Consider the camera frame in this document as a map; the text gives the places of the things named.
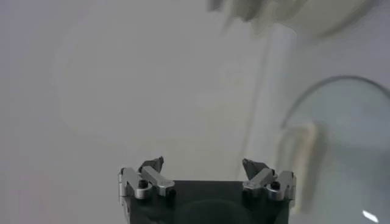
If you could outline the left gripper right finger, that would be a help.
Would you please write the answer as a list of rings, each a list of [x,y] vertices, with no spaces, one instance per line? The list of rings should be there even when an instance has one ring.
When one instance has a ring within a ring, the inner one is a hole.
[[[264,203],[296,204],[296,176],[292,171],[277,173],[265,163],[244,158],[243,168],[248,180],[243,181],[242,201],[247,208],[260,208]]]

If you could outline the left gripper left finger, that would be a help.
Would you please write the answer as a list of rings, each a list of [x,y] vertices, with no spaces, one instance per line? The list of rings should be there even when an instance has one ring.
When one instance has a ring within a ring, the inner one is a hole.
[[[175,182],[161,174],[164,158],[144,161],[137,169],[122,167],[118,172],[118,198],[123,207],[131,202],[143,206],[162,204],[173,207],[176,202]]]

